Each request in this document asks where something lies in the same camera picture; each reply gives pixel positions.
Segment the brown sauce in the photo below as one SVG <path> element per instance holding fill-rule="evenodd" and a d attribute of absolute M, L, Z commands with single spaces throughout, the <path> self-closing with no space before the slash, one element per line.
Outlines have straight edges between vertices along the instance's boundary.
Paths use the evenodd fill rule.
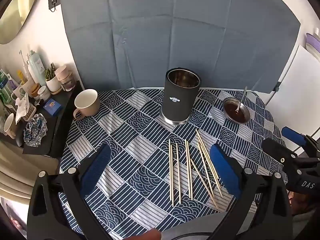
<path fill-rule="evenodd" d="M 228 115 L 235 121 L 245 123 L 245 117 L 244 113 L 242 112 L 241 108 L 238 112 L 236 112 L 237 105 L 234 104 L 226 104 L 224 106 L 225 111 L 228 113 Z"/>

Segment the silver screw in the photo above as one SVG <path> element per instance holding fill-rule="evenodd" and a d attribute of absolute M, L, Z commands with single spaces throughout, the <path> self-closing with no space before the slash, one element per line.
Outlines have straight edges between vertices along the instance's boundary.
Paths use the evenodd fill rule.
<path fill-rule="evenodd" d="M 69 174 L 74 174 L 76 172 L 76 170 L 77 169 L 75 167 L 71 167 L 71 168 L 68 169 L 68 173 Z"/>
<path fill-rule="evenodd" d="M 276 177 L 277 179 L 279 179 L 279 178 L 281 178 L 281 174 L 280 174 L 279 172 L 276 172 L 276 173 L 275 173 L 275 177 Z"/>
<path fill-rule="evenodd" d="M 45 171 L 39 172 L 39 177 L 42 178 L 45 175 Z"/>
<path fill-rule="evenodd" d="M 252 170 L 251 170 L 250 168 L 245 168 L 245 169 L 244 169 L 244 172 L 245 172 L 246 174 L 252 174 Z"/>

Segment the human hand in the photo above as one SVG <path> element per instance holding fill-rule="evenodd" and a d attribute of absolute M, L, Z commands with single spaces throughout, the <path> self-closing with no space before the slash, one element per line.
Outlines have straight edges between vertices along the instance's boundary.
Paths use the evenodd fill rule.
<path fill-rule="evenodd" d="M 161 233 L 157 229 L 153 228 L 141 236 L 130 236 L 124 240 L 161 240 Z"/>

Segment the wooden skewer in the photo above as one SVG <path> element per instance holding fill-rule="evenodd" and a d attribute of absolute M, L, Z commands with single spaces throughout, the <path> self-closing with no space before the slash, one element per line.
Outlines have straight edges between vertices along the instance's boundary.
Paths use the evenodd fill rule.
<path fill-rule="evenodd" d="M 189 172 L 190 172 L 190 191 L 191 191 L 191 200 L 193 200 L 193 188 L 192 188 L 192 167 L 191 167 L 191 157 L 189 151 L 189 142 L 187 141 L 187 149 L 188 149 L 188 158 L 189 158 Z"/>
<path fill-rule="evenodd" d="M 171 200 L 171 178 L 172 178 L 172 172 L 171 172 L 171 142 L 169 139 L 169 195 Z"/>
<path fill-rule="evenodd" d="M 203 140 L 202 140 L 202 138 L 201 138 L 201 135 L 200 135 L 200 133 L 198 132 L 197 129 L 196 129 L 196 133 L 197 133 L 197 135 L 198 135 L 200 144 L 202 145 L 202 147 L 203 147 L 203 149 L 204 149 L 204 155 L 207 155 L 207 156 L 206 156 L 206 159 L 207 159 L 207 162 L 208 162 L 208 164 L 209 164 L 209 167 L 211 167 L 210 170 L 211 170 L 211 172 L 212 172 L 212 174 L 213 174 L 213 178 L 214 178 L 214 180 L 215 180 L 215 182 L 216 182 L 216 184 L 217 184 L 219 193 L 220 193 L 221 197 L 223 197 L 222 192 L 221 192 L 220 183 L 219 183 L 219 181 L 218 181 L 218 173 L 217 173 L 217 171 L 216 171 L 216 169 L 215 169 L 215 167 L 214 167 L 214 165 L 213 165 L 213 163 L 212 163 L 212 161 L 211 161 L 211 159 L 210 159 L 210 156 L 209 156 L 209 153 L 208 153 L 208 151 L 207 151 L 207 148 L 205 147 L 204 142 L 203 142 Z"/>
<path fill-rule="evenodd" d="M 189 192 L 189 198 L 191 198 L 188 146 L 187 146 L 187 140 L 186 140 L 186 139 L 184 140 L 184 144 L 185 144 L 185 147 L 186 147 L 186 164 L 187 164 L 187 176 L 188 176 L 188 192 Z"/>
<path fill-rule="evenodd" d="M 217 208 L 217 209 L 219 209 L 219 208 L 218 208 L 217 203 L 214 201 L 214 197 L 212 196 L 212 194 L 211 194 L 210 190 L 208 189 L 208 186 L 207 186 L 207 185 L 206 185 L 206 183 L 204 182 L 204 180 L 203 180 L 203 178 L 202 178 L 202 176 L 201 176 L 200 172 L 198 171 L 198 169 L 197 169 L 196 165 L 194 164 L 193 160 L 191 160 L 191 159 L 190 159 L 190 161 L 191 161 L 192 165 L 194 166 L 194 168 L 195 168 L 196 172 L 198 173 L 198 176 L 199 176 L 199 178 L 201 179 L 201 181 L 202 181 L 202 183 L 203 183 L 203 185 L 204 185 L 205 189 L 206 189 L 206 190 L 207 190 L 207 192 L 209 193 L 209 196 L 211 197 L 211 199 L 212 199 L 212 201 L 213 201 L 214 205 L 216 206 L 216 208 Z"/>
<path fill-rule="evenodd" d="M 178 169 L 179 204 L 181 204 L 181 184 L 180 184 L 179 147 L 178 147 L 178 143 L 176 143 L 176 149 L 177 149 L 177 169 Z"/>
<path fill-rule="evenodd" d="M 173 194 L 173 154 L 172 154 L 172 145 L 171 145 L 171 172 L 172 172 L 172 176 L 171 176 L 171 200 L 172 200 L 172 207 L 174 207 L 174 194 Z"/>
<path fill-rule="evenodd" d="M 201 159 L 202 159 L 202 163 L 203 163 L 203 168 L 204 168 L 204 171 L 205 171 L 205 174 L 206 174 L 206 176 L 207 176 L 208 183 L 209 183 L 209 187 L 210 187 L 212 196 L 214 197 L 213 189 L 212 189 L 212 186 L 211 186 L 211 181 L 210 181 L 210 178 L 209 178 L 209 174 L 208 174 L 208 171 L 207 171 L 207 167 L 206 167 L 206 165 L 205 165 L 205 161 L 204 161 L 204 158 L 203 158 L 202 150 L 201 150 L 201 147 L 200 147 L 199 143 L 197 143 L 197 144 L 198 144 L 198 148 L 199 148 L 200 155 L 201 155 Z"/>

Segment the potted plant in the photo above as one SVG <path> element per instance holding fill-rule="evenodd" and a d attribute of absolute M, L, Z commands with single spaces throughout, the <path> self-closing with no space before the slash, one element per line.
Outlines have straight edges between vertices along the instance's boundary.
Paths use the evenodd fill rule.
<path fill-rule="evenodd" d="M 51 92 L 56 92 L 61 88 L 61 84 L 54 73 L 53 63 L 51 63 L 50 66 L 50 68 L 45 70 L 45 82 Z"/>

